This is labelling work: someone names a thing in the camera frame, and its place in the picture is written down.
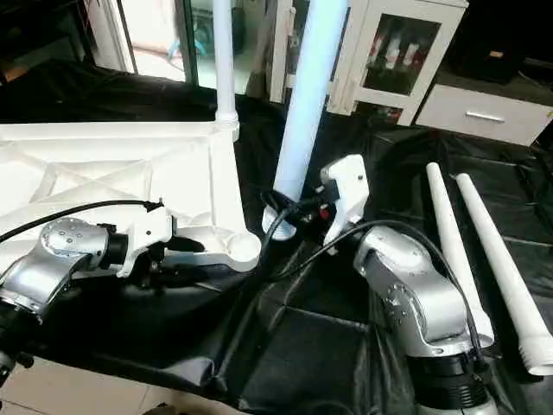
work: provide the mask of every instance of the robotic arm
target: robotic arm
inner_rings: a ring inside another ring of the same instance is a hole
[[[428,251],[389,227],[374,227],[363,236],[353,267],[384,300],[407,356],[419,412],[496,414],[461,294],[434,268]]]
[[[14,262],[0,281],[0,386],[72,278],[93,277],[110,267],[118,277],[128,277],[140,254],[171,241],[178,241],[173,249],[202,250],[200,243],[176,235],[175,218],[165,207],[145,213],[126,233],[68,217],[47,224],[31,252]]]
[[[321,179],[335,207],[324,233],[327,243],[361,222],[369,188],[360,156],[332,163]],[[467,330],[463,297],[435,269],[425,247],[389,227],[354,236],[349,241],[355,245],[353,268],[384,301],[407,355],[420,413],[496,414]],[[175,239],[175,219],[165,207],[146,213],[126,233],[74,218],[47,224],[32,251],[12,264],[0,282],[0,386],[72,278],[108,267],[127,277],[141,253],[154,246],[175,249]]]
[[[328,165],[321,181],[319,191],[332,196],[335,215],[324,227],[312,222],[319,231],[306,233],[325,235],[318,238],[326,245],[362,223],[369,195],[363,159],[347,156]],[[294,227],[308,227],[302,218],[312,216],[316,214],[299,213],[287,220]],[[375,226],[353,233],[338,251],[354,252],[353,268],[382,298],[407,357],[419,413],[497,414],[486,390],[486,367],[469,334],[463,296],[436,270],[428,250],[390,227]]]

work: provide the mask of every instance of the bottle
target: bottle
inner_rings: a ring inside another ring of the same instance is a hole
[[[405,52],[404,61],[402,62],[405,66],[405,68],[410,67],[411,63],[413,63],[413,58],[415,57],[416,51],[421,47],[418,43],[410,43],[407,47],[407,51]]]
[[[401,43],[401,32],[397,32],[388,45],[386,51],[386,69],[393,69],[396,66],[397,58],[399,56],[399,45]]]
[[[371,53],[369,53],[369,59],[367,63],[372,66],[377,60],[378,52],[380,52],[380,48],[382,48],[382,42],[384,41],[384,34],[380,33],[376,36],[374,39],[374,43],[372,44]]]

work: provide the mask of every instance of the black tarp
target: black tarp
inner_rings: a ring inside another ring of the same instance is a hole
[[[50,62],[0,88],[0,122],[210,120],[214,103],[207,89]],[[245,217],[260,234],[259,192],[271,185],[284,113],[245,97],[237,98],[237,108]],[[365,218],[403,220],[435,242],[424,167],[440,164],[497,335],[486,354],[494,358],[499,411],[553,413],[553,381],[525,372],[516,333],[450,176],[466,172],[473,178],[553,331],[553,158],[443,131],[376,131],[363,118],[325,114],[307,184],[317,186],[322,166],[351,153],[363,155],[370,178]],[[277,244],[263,275],[297,263],[314,248],[297,240]],[[116,280],[78,285],[57,304],[33,350],[65,364],[192,390],[248,412],[414,412],[405,361],[381,302],[350,262],[325,257],[291,280],[238,290],[239,283],[263,275],[207,267],[180,286],[139,289]]]

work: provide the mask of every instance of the white pole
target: white pole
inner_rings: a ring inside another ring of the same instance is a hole
[[[553,337],[470,177],[458,175],[457,184],[517,330],[518,351],[524,365],[531,374],[551,375]]]
[[[346,20],[348,0],[311,0],[303,30],[302,48],[296,70],[288,117],[284,128],[274,189],[298,201],[315,143],[322,109],[327,97],[340,36]],[[264,229],[275,219],[275,212],[264,212]],[[295,229],[283,224],[276,239],[293,236]]]
[[[238,114],[234,105],[234,65],[232,52],[231,0],[213,0],[215,71],[217,73],[217,112],[222,125],[236,127]]]
[[[459,233],[459,227],[455,220],[448,191],[443,182],[440,166],[436,163],[429,163],[426,166],[426,174],[429,178],[430,193],[434,204],[435,220],[440,234],[443,255],[453,270],[459,285],[467,297],[468,306],[474,317],[476,330],[483,347],[493,345],[493,329],[490,318],[482,309],[478,291],[474,284],[473,273],[468,263],[465,246]]]

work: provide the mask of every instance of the black cable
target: black cable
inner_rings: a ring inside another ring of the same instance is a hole
[[[418,239],[419,242],[421,242],[429,251],[432,253],[437,259],[440,260],[443,267],[445,268],[445,271],[448,275],[448,279],[451,281],[451,283],[454,285],[454,287],[459,291],[461,294],[461,298],[463,300],[463,303],[465,304],[465,308],[467,309],[467,326],[468,326],[468,333],[470,335],[471,343],[473,344],[476,356],[480,362],[484,362],[484,356],[482,354],[482,346],[480,344],[480,338],[478,337],[478,332],[476,330],[476,324],[474,322],[474,316],[472,311],[470,310],[470,307],[468,305],[467,296],[465,296],[465,292],[461,288],[461,285],[459,284],[459,280],[455,276],[453,270],[448,264],[448,261],[443,257],[443,254],[440,252],[438,247],[432,242],[424,233],[420,232],[418,229],[412,227],[411,225],[407,225],[406,223],[400,222],[399,220],[371,220],[368,222],[363,222],[361,224],[356,225],[355,227],[352,227],[351,229],[344,232],[342,235],[334,238],[330,242],[328,242],[326,245],[315,251],[309,258],[305,259],[301,264],[299,264],[296,268],[290,270],[281,272],[280,274],[277,274],[275,277],[268,278],[268,282],[278,282],[282,281],[286,278],[291,277],[292,275],[296,274],[297,272],[301,271],[303,268],[308,266],[309,264],[316,261],[322,254],[324,254],[326,251],[328,251],[330,248],[334,247],[336,244],[344,240],[345,238],[353,235],[354,233],[361,232],[367,228],[375,227],[375,226],[385,226],[385,227],[392,227],[396,229],[401,229],[402,231],[406,233],[411,233],[410,236],[415,237],[415,239]]]
[[[18,235],[19,233],[26,232],[29,229],[32,229],[33,227],[38,227],[39,225],[43,225],[45,223],[51,222],[52,220],[56,220],[64,216],[68,216],[69,214],[76,214],[84,210],[90,210],[90,209],[101,208],[104,206],[113,206],[113,205],[140,205],[140,206],[144,206],[148,211],[163,206],[161,202],[135,201],[135,200],[127,200],[127,199],[113,200],[113,201],[95,201],[93,203],[87,203],[86,205],[71,207],[69,209],[56,212],[55,214],[49,214],[37,220],[32,220],[24,225],[21,225],[20,227],[16,227],[15,229],[12,229],[11,231],[8,231],[3,235],[0,235],[0,244],[3,243],[5,240]]]
[[[293,213],[295,213],[297,210],[301,208],[305,208],[310,205],[318,205],[321,204],[321,197],[315,196],[309,199],[304,199],[302,201],[297,201],[292,203],[290,206],[285,208],[274,220],[273,223],[271,223],[269,229],[267,230],[267,233],[265,234],[265,237],[263,239],[263,242],[261,244],[261,252],[259,253],[259,263],[261,263],[261,260],[264,258],[264,255],[267,252],[267,249],[269,247],[269,243],[272,240],[273,235],[277,231],[276,229]]]

